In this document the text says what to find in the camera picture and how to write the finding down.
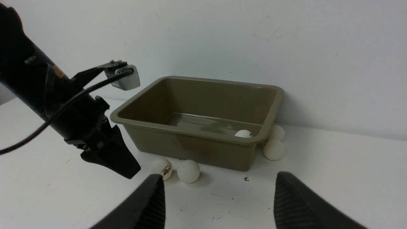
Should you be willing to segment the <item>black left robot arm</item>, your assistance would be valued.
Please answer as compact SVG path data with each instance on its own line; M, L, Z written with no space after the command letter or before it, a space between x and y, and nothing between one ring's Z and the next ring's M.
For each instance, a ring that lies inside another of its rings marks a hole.
M126 61L109 61L68 78L25 34L13 7L1 4L1 84L44 123L25 139L1 150L11 153L51 126L64 141L82 150L81 158L131 179L141 166L125 145L118 126L105 115L109 104L91 92L109 84L121 90L141 85L138 70Z

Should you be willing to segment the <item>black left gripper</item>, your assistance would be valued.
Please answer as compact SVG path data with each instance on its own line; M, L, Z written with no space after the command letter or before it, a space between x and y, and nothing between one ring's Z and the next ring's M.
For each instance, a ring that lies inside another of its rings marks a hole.
M82 150L80 157L84 161L104 166L125 178L133 178L141 171L141 166L126 146L119 127L112 127L105 116L110 105L100 96L93 101L96 108L90 109L91 120L80 124L64 141Z

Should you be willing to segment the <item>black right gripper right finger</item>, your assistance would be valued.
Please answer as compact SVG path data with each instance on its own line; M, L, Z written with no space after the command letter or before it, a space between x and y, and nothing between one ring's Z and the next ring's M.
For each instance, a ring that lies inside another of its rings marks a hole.
M292 173L277 174L273 204L277 229L365 229Z

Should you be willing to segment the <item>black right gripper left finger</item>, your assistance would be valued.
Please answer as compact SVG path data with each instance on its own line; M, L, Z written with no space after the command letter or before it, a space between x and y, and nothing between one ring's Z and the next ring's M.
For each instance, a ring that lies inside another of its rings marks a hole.
M92 229L164 229L166 203L161 175L149 175L118 207Z

